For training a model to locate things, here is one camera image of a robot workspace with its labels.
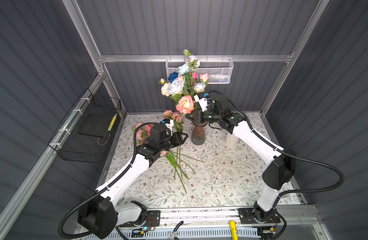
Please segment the coral red rose stem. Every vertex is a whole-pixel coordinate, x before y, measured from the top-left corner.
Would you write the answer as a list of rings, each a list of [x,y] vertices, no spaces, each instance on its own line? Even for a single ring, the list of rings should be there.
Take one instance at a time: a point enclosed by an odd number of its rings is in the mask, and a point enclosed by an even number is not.
[[[195,104],[190,95],[183,96],[176,105],[177,111],[181,114],[190,114],[194,110]]]

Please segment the bundle of artificial flowers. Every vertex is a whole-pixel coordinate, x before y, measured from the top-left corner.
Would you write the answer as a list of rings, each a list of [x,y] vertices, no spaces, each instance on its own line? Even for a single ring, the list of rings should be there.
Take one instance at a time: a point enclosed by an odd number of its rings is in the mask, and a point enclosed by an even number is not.
[[[174,120],[173,133],[184,133],[184,115],[171,110],[166,110],[163,119]],[[161,157],[166,158],[174,168],[174,179],[178,178],[181,184],[184,179],[188,179],[187,173],[183,170],[181,157],[182,146],[165,150],[165,140],[171,136],[170,130],[159,123],[139,123],[133,127],[134,153],[130,164],[143,164],[148,169]]]

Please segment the pale blue white rose stem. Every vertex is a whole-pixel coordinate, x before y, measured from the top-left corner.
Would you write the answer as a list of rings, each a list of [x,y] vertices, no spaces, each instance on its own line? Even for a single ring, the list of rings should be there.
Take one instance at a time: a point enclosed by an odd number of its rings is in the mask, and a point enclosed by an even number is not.
[[[184,92],[184,84],[185,81],[179,81],[179,80],[174,80],[169,88],[168,88],[168,93],[169,96],[176,102],[178,103],[179,100],[182,98],[183,96],[183,92]]]

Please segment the light pink rose stem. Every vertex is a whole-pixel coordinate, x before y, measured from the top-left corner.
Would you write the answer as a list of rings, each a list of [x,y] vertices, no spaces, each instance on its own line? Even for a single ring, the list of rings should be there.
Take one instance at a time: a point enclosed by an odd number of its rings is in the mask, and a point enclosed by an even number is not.
[[[201,82],[207,84],[207,81],[209,80],[209,74],[202,74],[200,75]]]

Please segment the white ribbed ceramic vase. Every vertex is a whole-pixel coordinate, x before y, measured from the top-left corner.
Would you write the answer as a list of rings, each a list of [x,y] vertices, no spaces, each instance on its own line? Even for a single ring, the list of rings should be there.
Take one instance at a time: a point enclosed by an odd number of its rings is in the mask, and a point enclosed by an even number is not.
[[[225,146],[229,148],[235,148],[239,140],[240,140],[239,137],[231,133],[227,133],[226,138],[225,138]]]

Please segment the white peony flower stem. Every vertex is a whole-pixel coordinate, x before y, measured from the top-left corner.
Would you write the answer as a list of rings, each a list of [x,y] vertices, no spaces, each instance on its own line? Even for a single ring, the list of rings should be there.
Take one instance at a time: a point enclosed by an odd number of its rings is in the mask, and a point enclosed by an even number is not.
[[[162,85],[161,87],[161,94],[163,96],[168,97],[170,95],[169,87],[171,85],[170,82],[167,82],[165,79],[161,78],[159,83]]]

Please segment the white green peony stem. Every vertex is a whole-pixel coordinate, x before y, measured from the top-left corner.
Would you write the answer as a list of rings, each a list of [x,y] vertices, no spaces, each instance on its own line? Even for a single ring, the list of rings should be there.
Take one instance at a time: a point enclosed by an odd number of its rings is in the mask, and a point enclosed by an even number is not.
[[[194,73],[200,66],[199,58],[197,56],[194,56],[189,51],[189,49],[184,49],[183,54],[184,54],[184,64],[178,67],[179,76]]]

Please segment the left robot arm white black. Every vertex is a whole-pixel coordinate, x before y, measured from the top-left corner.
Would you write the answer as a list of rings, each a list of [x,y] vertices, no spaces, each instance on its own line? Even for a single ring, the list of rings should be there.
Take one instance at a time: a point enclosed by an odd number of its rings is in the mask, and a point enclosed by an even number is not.
[[[137,201],[119,206],[118,202],[134,181],[161,157],[163,151],[183,145],[188,138],[188,134],[173,132],[163,123],[153,124],[150,132],[145,142],[136,146],[127,165],[99,186],[94,197],[82,200],[78,223],[87,229],[86,235],[93,234],[104,239],[117,226],[127,223],[142,226],[145,223],[146,206]]]

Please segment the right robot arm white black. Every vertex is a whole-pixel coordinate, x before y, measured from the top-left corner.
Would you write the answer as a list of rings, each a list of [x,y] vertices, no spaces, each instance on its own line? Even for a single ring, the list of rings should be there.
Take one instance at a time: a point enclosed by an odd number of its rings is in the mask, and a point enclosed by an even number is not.
[[[199,104],[200,110],[186,115],[187,119],[194,124],[218,123],[222,129],[248,144],[265,161],[263,189],[249,214],[256,222],[265,223],[276,215],[280,190],[294,175],[295,160],[283,154],[282,147],[258,132],[245,113],[232,112],[228,98],[221,96],[213,100],[209,94],[204,94],[202,98],[199,95],[194,96],[194,102]]]

